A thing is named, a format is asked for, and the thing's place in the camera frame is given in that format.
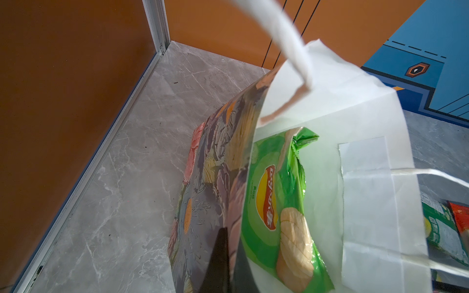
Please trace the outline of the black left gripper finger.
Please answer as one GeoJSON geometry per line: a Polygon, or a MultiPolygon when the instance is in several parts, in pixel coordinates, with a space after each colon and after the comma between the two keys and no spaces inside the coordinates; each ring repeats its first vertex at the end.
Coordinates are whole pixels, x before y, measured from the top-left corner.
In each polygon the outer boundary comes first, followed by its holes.
{"type": "Polygon", "coordinates": [[[235,258],[234,277],[230,277],[228,257],[228,231],[221,228],[218,232],[208,269],[200,293],[259,293],[250,269],[243,244],[238,246],[235,258]]]}

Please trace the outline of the floral paper bag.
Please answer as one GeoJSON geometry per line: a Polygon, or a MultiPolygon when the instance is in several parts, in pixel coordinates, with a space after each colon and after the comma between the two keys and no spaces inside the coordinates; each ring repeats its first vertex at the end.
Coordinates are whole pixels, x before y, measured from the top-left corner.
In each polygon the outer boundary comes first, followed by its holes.
{"type": "MultiPolygon", "coordinates": [[[[414,166],[396,90],[322,41],[304,43],[277,2],[236,4],[287,59],[193,132],[168,245],[175,291],[199,293],[221,228],[234,277],[254,143],[299,127],[319,137],[299,158],[329,293],[431,293],[434,269],[467,277],[429,258],[418,176],[448,175],[414,166]]],[[[260,293],[291,293],[247,259],[260,293]]]]}

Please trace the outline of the green Lays chips bag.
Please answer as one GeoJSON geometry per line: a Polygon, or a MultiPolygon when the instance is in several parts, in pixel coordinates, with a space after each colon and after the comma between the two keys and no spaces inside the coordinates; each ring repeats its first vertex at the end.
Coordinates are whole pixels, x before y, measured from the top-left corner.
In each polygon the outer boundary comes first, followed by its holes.
{"type": "Polygon", "coordinates": [[[270,274],[269,284],[292,293],[334,289],[304,209],[307,183],[299,151],[318,138],[299,127],[259,140],[252,149],[241,240],[247,257],[270,274]]]}

